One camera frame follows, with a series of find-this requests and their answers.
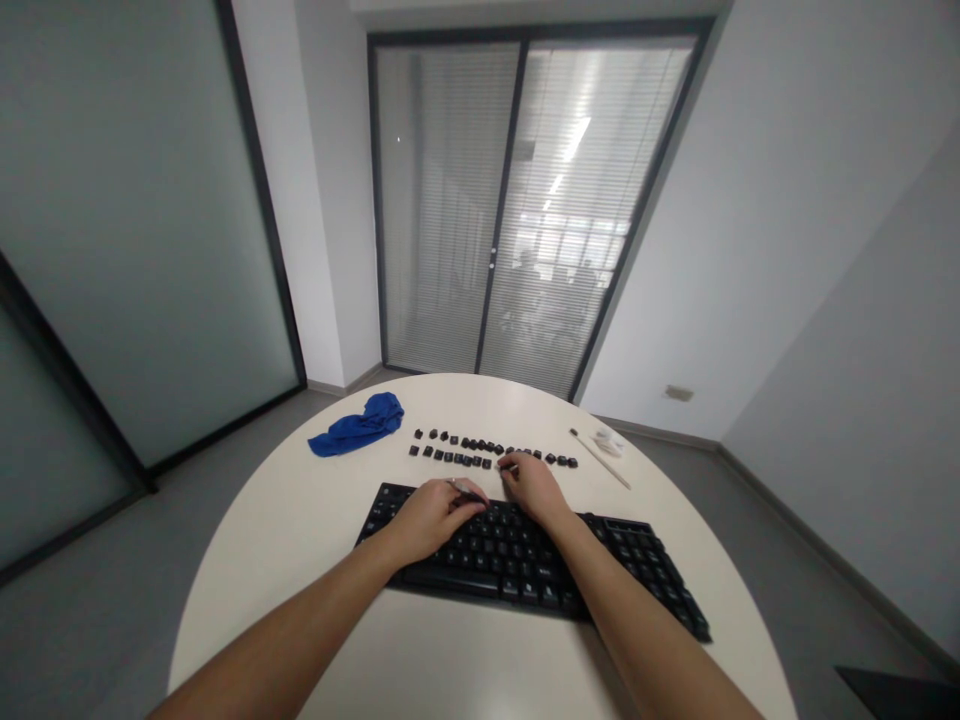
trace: glass panel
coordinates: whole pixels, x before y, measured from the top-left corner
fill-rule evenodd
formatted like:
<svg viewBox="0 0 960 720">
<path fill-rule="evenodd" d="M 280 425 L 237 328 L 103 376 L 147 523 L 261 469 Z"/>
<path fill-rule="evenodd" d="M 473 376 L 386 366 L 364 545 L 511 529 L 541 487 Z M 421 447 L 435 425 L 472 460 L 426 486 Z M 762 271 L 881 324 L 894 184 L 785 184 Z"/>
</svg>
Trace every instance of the glass panel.
<svg viewBox="0 0 960 720">
<path fill-rule="evenodd" d="M 515 43 L 377 49 L 388 363 L 474 370 L 518 59 Z"/>
<path fill-rule="evenodd" d="M 0 309 L 0 568 L 134 490 Z"/>
<path fill-rule="evenodd" d="M 0 244 L 144 464 L 295 387 L 214 3 L 3 3 L 0 37 Z"/>
<path fill-rule="evenodd" d="M 693 44 L 531 44 L 482 373 L 569 395 Z M 517 253 L 536 212 L 555 256 Z"/>
</svg>

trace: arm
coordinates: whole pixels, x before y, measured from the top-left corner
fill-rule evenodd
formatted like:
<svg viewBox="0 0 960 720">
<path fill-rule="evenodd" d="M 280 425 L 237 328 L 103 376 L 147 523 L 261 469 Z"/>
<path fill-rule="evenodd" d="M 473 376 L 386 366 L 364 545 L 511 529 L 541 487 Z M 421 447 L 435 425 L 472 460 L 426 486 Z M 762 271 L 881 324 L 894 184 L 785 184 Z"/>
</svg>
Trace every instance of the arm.
<svg viewBox="0 0 960 720">
<path fill-rule="evenodd" d="M 443 480 L 422 485 L 389 525 L 230 643 L 150 717 L 296 717 L 390 577 L 432 555 L 485 509 L 478 503 L 454 509 L 458 496 Z"/>
<path fill-rule="evenodd" d="M 525 453 L 499 460 L 504 484 L 566 561 L 600 637 L 641 714 L 658 718 L 760 718 L 687 630 L 567 506 L 550 469 Z"/>
</svg>

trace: black keyboard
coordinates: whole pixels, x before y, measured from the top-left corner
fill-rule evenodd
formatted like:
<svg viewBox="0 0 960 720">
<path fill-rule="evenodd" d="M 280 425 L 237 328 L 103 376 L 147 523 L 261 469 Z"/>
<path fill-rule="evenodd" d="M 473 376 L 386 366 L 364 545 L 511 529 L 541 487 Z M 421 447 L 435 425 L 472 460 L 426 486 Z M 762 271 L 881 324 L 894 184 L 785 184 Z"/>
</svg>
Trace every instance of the black keyboard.
<svg viewBox="0 0 960 720">
<path fill-rule="evenodd" d="M 390 522 L 414 490 L 406 485 L 381 485 L 356 544 Z M 578 514 L 604 547 L 697 640 L 711 642 L 706 618 L 653 528 L 647 523 Z M 590 620 L 550 537 L 519 505 L 500 500 L 471 518 L 439 552 L 407 566 L 388 584 L 453 600 Z"/>
</svg>

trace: window blinds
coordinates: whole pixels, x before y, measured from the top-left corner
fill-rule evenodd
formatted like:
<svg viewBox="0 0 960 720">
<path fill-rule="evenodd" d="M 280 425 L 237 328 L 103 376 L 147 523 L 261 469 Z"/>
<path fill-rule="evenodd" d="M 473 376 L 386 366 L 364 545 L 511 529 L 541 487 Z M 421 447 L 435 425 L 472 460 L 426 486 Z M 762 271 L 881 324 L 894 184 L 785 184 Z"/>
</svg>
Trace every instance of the window blinds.
<svg viewBox="0 0 960 720">
<path fill-rule="evenodd" d="M 519 54 L 377 49 L 388 364 L 474 371 Z"/>
<path fill-rule="evenodd" d="M 531 44 L 481 373 L 570 394 L 692 49 Z"/>
</svg>

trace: fluorescent light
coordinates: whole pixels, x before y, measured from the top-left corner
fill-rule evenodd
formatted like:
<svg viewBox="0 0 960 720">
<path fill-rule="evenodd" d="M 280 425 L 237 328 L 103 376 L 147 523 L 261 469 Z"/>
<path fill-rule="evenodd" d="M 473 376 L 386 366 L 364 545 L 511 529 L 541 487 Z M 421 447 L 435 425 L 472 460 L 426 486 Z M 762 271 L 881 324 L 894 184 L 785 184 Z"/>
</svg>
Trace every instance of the fluorescent light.
<svg viewBox="0 0 960 720">
<path fill-rule="evenodd" d="M 577 154 L 577 148 L 580 147 L 580 141 L 583 140 L 583 134 L 587 131 L 588 125 L 590 125 L 590 118 L 580 118 L 579 122 L 577 122 L 577 127 L 573 130 L 573 137 L 570 139 L 570 144 L 563 153 L 564 162 L 570 162 L 573 160 L 573 156 Z"/>
</svg>

